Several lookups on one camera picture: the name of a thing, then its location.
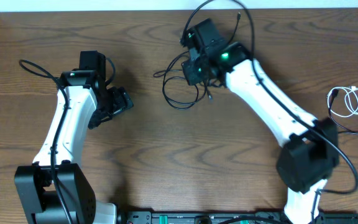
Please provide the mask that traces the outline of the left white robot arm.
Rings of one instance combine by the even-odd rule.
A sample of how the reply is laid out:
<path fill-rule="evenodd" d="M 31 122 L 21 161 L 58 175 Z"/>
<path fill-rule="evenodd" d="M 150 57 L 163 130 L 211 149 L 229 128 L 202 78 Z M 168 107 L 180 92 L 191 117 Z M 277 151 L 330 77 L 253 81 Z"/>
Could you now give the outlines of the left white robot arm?
<path fill-rule="evenodd" d="M 123 87 L 110 86 L 110 58 L 82 51 L 79 66 L 59 77 L 40 67 L 38 76 L 53 80 L 57 107 L 40 151 L 30 165 L 19 166 L 14 183 L 28 223 L 125 223 L 113 203 L 100 202 L 81 170 L 89 129 L 133 107 Z"/>

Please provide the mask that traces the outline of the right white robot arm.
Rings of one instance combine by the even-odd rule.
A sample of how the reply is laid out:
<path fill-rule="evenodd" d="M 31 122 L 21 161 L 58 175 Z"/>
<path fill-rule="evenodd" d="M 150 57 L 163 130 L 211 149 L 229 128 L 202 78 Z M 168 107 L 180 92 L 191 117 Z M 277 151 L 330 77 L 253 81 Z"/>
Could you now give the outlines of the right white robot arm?
<path fill-rule="evenodd" d="M 312 223 L 319 215 L 320 196 L 339 164 L 337 130 L 298 107 L 266 75 L 240 42 L 229 43 L 211 19 L 184 31 L 181 44 L 190 57 L 182 63 L 189 85 L 211 83 L 242 98 L 275 136 L 281 152 L 276 169 L 288 187 L 284 213 L 291 223 Z"/>

